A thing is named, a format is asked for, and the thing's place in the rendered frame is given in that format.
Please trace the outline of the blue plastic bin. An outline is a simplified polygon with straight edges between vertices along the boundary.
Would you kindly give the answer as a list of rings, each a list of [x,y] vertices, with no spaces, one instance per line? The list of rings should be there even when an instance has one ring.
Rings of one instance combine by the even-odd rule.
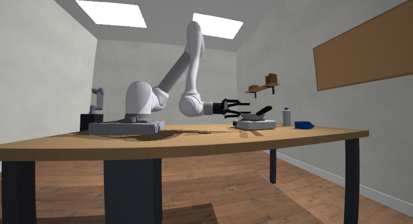
[[[295,123],[295,128],[297,129],[311,129],[313,128],[315,125],[312,125],[310,122],[294,122]],[[312,126],[311,126],[312,125]]]

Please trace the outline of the white bottle with blue cap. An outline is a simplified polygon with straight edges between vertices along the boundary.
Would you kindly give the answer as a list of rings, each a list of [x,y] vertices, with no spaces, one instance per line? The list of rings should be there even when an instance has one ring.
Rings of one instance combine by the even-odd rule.
[[[288,108],[285,108],[285,110],[283,110],[283,125],[291,126],[291,113]]]

